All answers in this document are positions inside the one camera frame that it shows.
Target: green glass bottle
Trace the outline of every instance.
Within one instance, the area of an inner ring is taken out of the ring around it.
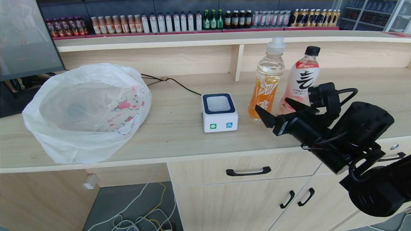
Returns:
[[[208,10],[207,9],[204,10],[203,28],[205,30],[210,29],[210,20],[208,18]]]
[[[213,30],[217,28],[217,20],[215,19],[215,9],[211,10],[210,27]]]
[[[217,16],[217,28],[222,29],[223,28],[223,15],[222,15],[223,10],[219,9],[218,10],[218,16]]]

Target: orange juice bottle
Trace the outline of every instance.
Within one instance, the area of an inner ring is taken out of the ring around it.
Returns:
[[[284,61],[281,57],[284,49],[284,38],[274,37],[267,46],[266,56],[257,65],[256,85],[248,106],[248,114],[254,120],[261,120],[255,111],[255,105],[271,113],[278,82],[284,72]]]

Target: black bottle cap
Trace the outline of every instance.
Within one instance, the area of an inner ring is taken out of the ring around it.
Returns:
[[[307,49],[305,50],[305,54],[310,56],[318,56],[319,53],[320,48],[317,46],[307,46]]]

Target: robotic arm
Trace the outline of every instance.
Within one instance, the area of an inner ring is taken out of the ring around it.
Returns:
[[[342,102],[339,94],[352,92]],[[378,106],[353,102],[333,128],[341,106],[357,94],[355,88],[336,90],[334,83],[308,88],[311,106],[290,98],[286,102],[294,113],[274,116],[256,105],[267,128],[276,136],[290,134],[301,148],[312,152],[335,174],[348,170],[340,184],[349,192],[353,204],[366,214],[388,217],[411,201],[411,155],[381,159],[385,153],[375,141],[394,123],[394,118]],[[317,108],[327,111],[319,114]],[[388,166],[372,167],[376,162],[399,159]]]

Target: drawer handle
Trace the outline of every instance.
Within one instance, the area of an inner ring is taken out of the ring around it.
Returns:
[[[379,159],[377,162],[383,162],[383,161],[390,161],[390,160],[396,160],[396,159],[402,159],[405,157],[405,153],[399,152],[397,153],[398,157],[395,158],[388,158],[388,159]]]
[[[308,197],[308,199],[304,202],[304,203],[301,203],[301,201],[299,201],[297,204],[298,204],[298,206],[304,206],[305,204],[307,204],[307,202],[312,198],[312,196],[314,195],[314,193],[315,193],[315,191],[314,191],[314,189],[313,188],[310,188],[310,189],[308,189],[308,191],[309,191],[309,197]]]
[[[235,173],[233,169],[227,169],[226,173],[229,176],[254,176],[254,175],[263,175],[271,172],[271,168],[269,166],[263,167],[263,171],[259,173]]]
[[[281,204],[280,205],[280,208],[285,208],[285,207],[287,207],[287,205],[293,200],[293,198],[294,198],[294,196],[295,196],[296,194],[294,193],[294,191],[293,190],[291,190],[290,191],[290,199],[288,200],[288,202],[287,202],[287,204]]]

